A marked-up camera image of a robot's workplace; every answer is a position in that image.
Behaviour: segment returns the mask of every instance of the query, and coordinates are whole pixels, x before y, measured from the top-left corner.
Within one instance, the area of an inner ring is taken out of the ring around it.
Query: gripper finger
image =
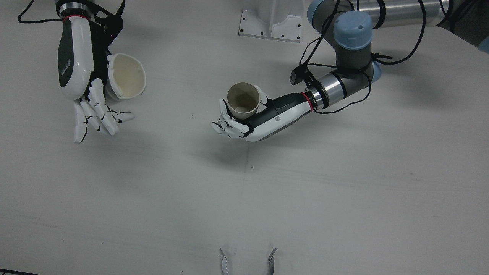
[[[224,130],[222,129],[222,127],[219,124],[217,124],[215,122],[211,122],[210,125],[211,125],[212,129],[214,129],[214,131],[216,131],[219,135],[224,132]]]
[[[122,123],[122,122],[125,122],[125,121],[128,121],[128,120],[131,120],[131,119],[134,119],[136,116],[131,113],[131,112],[120,112],[120,113],[117,113],[117,123]]]
[[[85,115],[87,116],[88,123],[98,132],[103,128],[102,122],[100,121],[95,110],[90,106],[85,98],[81,98],[80,106],[83,108]]]
[[[88,94],[89,104],[97,113],[109,134],[112,136],[119,132],[117,119],[110,108],[105,104],[102,80],[99,78],[91,82],[90,93]]]
[[[75,135],[74,142],[82,143],[87,136],[87,117],[83,112],[83,108],[79,102],[74,101],[75,106]]]

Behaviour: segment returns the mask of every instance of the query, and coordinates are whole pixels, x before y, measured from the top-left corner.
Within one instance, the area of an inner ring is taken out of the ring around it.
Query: white cup
[[[146,73],[143,65],[134,57],[116,53],[107,58],[109,79],[105,85],[105,98],[110,103],[131,99],[146,88]]]
[[[237,119],[246,119],[256,114],[259,103],[258,88],[249,83],[234,84],[227,92],[227,106]]]

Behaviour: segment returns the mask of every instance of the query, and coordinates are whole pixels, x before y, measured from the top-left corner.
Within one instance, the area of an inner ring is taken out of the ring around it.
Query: beige cup
[[[249,83],[234,84],[227,92],[227,106],[237,119],[246,119],[256,114],[259,103],[258,88]]]
[[[105,98],[113,104],[134,98],[146,88],[143,65],[134,57],[117,53],[108,57],[109,79],[105,86]]]

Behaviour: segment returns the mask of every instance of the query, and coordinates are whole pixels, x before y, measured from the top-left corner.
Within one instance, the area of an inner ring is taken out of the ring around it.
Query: black cable
[[[324,24],[322,25],[322,29],[324,29],[324,28],[325,28],[325,25],[326,25],[326,23],[328,22],[328,20],[329,20],[329,23],[331,23],[331,20],[332,20],[332,18],[333,18],[333,16],[334,16],[334,15],[336,15],[336,14],[338,14],[338,13],[344,13],[344,12],[345,12],[345,11],[337,11],[337,12],[335,12],[334,14],[331,14],[330,16],[328,16],[328,17],[326,18],[326,20],[324,21]],[[304,52],[302,53],[301,60],[299,61],[299,65],[304,65],[304,64],[305,64],[305,65],[307,65],[307,64],[309,63],[309,60],[312,58],[312,56],[313,56],[313,55],[314,55],[314,53],[316,52],[317,47],[318,47],[318,46],[319,46],[319,44],[321,43],[321,40],[323,40],[323,39],[324,39],[324,36],[326,35],[326,31],[328,30],[328,27],[329,27],[329,26],[326,26],[326,29],[325,29],[325,31],[324,31],[324,32],[321,34],[321,37],[318,37],[318,38],[314,39],[313,41],[311,41],[311,42],[310,42],[310,43],[309,43],[309,44],[306,46],[306,49],[305,49],[305,50],[304,50]],[[307,60],[306,60],[304,63],[302,63],[302,59],[304,59],[304,56],[306,55],[306,51],[307,51],[307,49],[309,48],[309,46],[310,46],[312,43],[314,43],[314,42],[316,42],[316,41],[317,41],[317,44],[316,44],[316,46],[314,46],[314,49],[313,49],[313,50],[311,51],[311,53],[309,54],[308,59],[307,59]]]
[[[416,52],[416,50],[418,49],[418,46],[421,43],[421,40],[423,39],[424,29],[426,27],[426,10],[424,8],[423,1],[422,0],[418,0],[418,2],[420,3],[421,13],[422,13],[423,20],[422,20],[422,24],[421,24],[420,36],[419,36],[418,41],[416,42],[416,45],[414,46],[413,50],[406,57],[404,57],[401,60],[392,61],[392,62],[386,62],[386,61],[382,61],[382,60],[378,59],[377,57],[374,57],[374,60],[375,61],[379,62],[380,64],[384,64],[384,65],[395,65],[395,64],[399,64],[399,63],[402,63],[402,62],[408,60]]]
[[[29,5],[27,5],[27,7],[25,8],[25,10],[22,11],[22,13],[17,18],[17,20],[20,23],[23,23],[23,24],[34,24],[34,23],[44,23],[44,22],[52,22],[52,21],[61,21],[61,20],[63,20],[62,18],[58,18],[58,19],[44,19],[44,20],[35,20],[35,21],[22,21],[22,15],[24,15],[24,13],[26,13],[29,10],[29,8],[32,6],[32,3],[34,3],[34,0],[31,0],[31,2],[29,3]]]
[[[126,6],[126,0],[122,0],[121,6],[119,7],[119,9],[115,13],[115,15],[121,17],[122,16],[122,13],[124,12],[124,7],[125,6]]]
[[[317,48],[319,47],[319,44],[321,44],[321,41],[324,39],[324,36],[326,35],[326,32],[327,32],[328,28],[330,27],[331,22],[333,21],[333,17],[337,13],[339,13],[339,12],[337,12],[337,10],[338,10],[338,7],[339,7],[340,2],[341,1],[336,1],[336,4],[334,5],[333,12],[326,18],[326,20],[324,20],[324,23],[323,23],[323,25],[321,27],[321,37],[317,41],[316,46],[314,46],[314,49],[312,49],[309,57],[306,59],[306,61],[304,62],[304,64],[307,65],[307,63],[309,63],[309,60],[311,60],[312,56],[314,55],[314,53],[316,52]]]
[[[373,29],[378,29],[384,24],[385,21],[385,14],[387,12],[387,8],[385,7],[385,2],[384,0],[377,0],[378,3],[378,8],[380,10],[380,14],[378,16],[377,24],[374,26]]]
[[[440,6],[442,7],[442,12],[443,12],[443,15],[446,16],[446,12],[445,12],[445,8],[443,7],[443,2],[442,0],[440,0]]]

